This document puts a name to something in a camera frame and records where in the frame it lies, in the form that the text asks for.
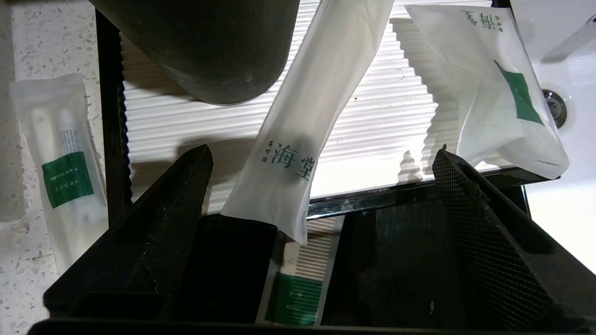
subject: green rectangle logo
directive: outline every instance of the green rectangle logo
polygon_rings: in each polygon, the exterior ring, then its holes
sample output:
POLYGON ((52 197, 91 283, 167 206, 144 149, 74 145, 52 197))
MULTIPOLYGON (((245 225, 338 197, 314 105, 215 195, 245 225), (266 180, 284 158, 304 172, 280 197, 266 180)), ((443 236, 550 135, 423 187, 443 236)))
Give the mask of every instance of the green rectangle logo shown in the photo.
POLYGON ((41 166, 49 203, 56 208, 70 200, 93 194, 83 151, 70 153, 41 166))
POLYGON ((287 325, 314 325, 322 288, 322 281, 277 272, 265 319, 287 325))

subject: translucent wrapper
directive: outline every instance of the translucent wrapper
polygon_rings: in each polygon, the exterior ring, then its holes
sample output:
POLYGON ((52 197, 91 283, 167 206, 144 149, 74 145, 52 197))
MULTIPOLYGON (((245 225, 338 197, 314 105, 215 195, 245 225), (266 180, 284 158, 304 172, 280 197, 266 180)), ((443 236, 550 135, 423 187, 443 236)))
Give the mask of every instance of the translucent wrapper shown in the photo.
POLYGON ((393 0, 322 0, 222 214, 305 244, 317 160, 377 53, 393 0))
POLYGON ((62 274, 107 230, 107 203, 87 127, 79 73, 11 85, 14 112, 39 176, 56 267, 62 274))
POLYGON ((554 179, 569 167, 509 8, 406 6, 458 98, 457 155, 494 152, 554 179))

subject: chinese characters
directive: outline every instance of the chinese characters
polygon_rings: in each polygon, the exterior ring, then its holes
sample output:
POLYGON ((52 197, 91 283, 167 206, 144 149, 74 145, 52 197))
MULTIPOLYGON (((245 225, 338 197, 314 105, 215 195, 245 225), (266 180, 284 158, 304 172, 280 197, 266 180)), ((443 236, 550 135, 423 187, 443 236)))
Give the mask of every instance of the chinese characters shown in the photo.
POLYGON ((478 21, 475 19, 475 17, 477 17, 480 19, 480 24, 482 27, 489 30, 499 30, 499 32, 503 31, 502 23, 500 22, 501 18, 497 15, 493 16, 492 14, 485 15, 484 13, 480 13, 479 15, 474 16, 474 11, 462 10, 462 12, 464 12, 468 21, 473 25, 478 24, 478 21))
MULTIPOLYGON (((294 168, 294 164, 300 158, 298 151, 292 149, 289 145, 284 146, 281 143, 278 143, 277 146, 275 146, 273 141, 269 141, 268 148, 265 149, 265 155, 261 158, 261 162, 281 165, 284 169, 289 169, 294 168)), ((315 167, 315 163, 315 158, 311 156, 306 156, 300 159, 300 166, 298 166, 296 175, 307 181, 311 180, 311 173, 315 167)))

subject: green label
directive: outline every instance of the green label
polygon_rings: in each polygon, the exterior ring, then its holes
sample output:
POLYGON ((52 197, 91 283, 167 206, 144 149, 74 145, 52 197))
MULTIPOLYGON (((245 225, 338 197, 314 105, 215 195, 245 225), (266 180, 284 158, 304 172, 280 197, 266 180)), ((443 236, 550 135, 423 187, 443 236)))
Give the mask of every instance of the green label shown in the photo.
POLYGON ((279 324, 313 325, 323 282, 277 272, 266 319, 279 324))
POLYGON ((530 93, 528 92, 527 88, 526 78, 524 78, 523 74, 505 71, 496 61, 495 64, 509 84, 511 93, 513 93, 513 98, 516 101, 517 118, 540 123, 544 126, 544 123, 542 123, 538 112, 536 112, 534 106, 532 105, 530 93))
POLYGON ((70 200, 93 194, 83 151, 60 157, 41 166, 49 203, 56 208, 70 200))

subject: metal edge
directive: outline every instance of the metal edge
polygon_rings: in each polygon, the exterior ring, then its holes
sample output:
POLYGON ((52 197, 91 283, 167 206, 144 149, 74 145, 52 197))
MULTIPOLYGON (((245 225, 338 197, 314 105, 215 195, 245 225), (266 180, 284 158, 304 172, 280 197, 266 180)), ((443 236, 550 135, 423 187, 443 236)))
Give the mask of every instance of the metal edge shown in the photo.
POLYGON ((95 10, 95 18, 104 134, 105 192, 108 203, 108 224, 111 225, 132 205, 124 87, 122 86, 124 79, 119 31, 97 10, 95 10))

